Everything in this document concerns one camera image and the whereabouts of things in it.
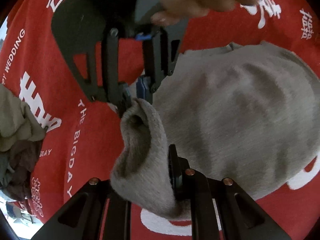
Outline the red wedding bedspread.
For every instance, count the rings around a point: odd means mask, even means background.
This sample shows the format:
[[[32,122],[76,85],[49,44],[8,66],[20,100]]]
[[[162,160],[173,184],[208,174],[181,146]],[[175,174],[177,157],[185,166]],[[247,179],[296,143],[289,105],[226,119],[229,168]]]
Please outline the red wedding bedspread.
[[[116,114],[88,101],[55,43],[50,22],[62,1],[19,0],[1,28],[1,84],[48,126],[23,204],[43,223],[90,178],[108,179],[123,147]],[[319,76],[319,16],[306,0],[262,0],[190,20],[180,51],[261,41],[293,51]],[[143,70],[141,43],[121,40],[119,52],[119,77],[132,83]],[[292,239],[304,239],[319,218],[319,154],[258,204]],[[191,239],[190,222],[169,222],[136,205],[131,221],[131,239]]]

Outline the teal grey garment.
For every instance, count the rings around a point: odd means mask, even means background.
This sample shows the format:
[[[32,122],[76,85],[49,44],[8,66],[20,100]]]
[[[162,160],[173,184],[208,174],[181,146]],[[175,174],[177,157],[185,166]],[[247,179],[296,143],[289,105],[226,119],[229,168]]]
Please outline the teal grey garment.
[[[1,189],[4,189],[8,186],[10,181],[12,180],[13,174],[15,171],[11,168],[9,164],[10,160],[10,153],[1,152],[1,163],[0,163],[0,183]]]

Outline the olive green garment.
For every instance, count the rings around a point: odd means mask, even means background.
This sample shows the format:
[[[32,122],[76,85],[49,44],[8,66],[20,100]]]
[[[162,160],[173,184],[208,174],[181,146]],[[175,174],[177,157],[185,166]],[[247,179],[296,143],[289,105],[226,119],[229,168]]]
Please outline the olive green garment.
[[[37,122],[29,105],[1,85],[1,151],[20,140],[41,141],[46,130]]]

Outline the dark brown garment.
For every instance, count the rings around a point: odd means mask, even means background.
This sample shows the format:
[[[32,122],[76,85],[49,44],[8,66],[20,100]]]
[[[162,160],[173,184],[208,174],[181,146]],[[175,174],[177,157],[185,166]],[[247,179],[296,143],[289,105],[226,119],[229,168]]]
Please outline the dark brown garment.
[[[10,149],[9,167],[13,171],[3,192],[19,202],[31,198],[30,176],[39,160],[43,141],[20,140]]]

